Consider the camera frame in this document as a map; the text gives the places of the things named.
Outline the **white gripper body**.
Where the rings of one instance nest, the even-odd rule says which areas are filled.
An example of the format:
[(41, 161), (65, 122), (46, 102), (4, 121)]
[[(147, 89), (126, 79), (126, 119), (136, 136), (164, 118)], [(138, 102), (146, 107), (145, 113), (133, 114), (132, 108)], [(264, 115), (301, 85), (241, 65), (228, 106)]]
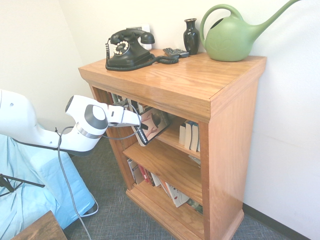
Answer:
[(108, 105), (106, 117), (109, 127), (139, 126), (141, 123), (141, 118), (137, 113), (122, 106)]

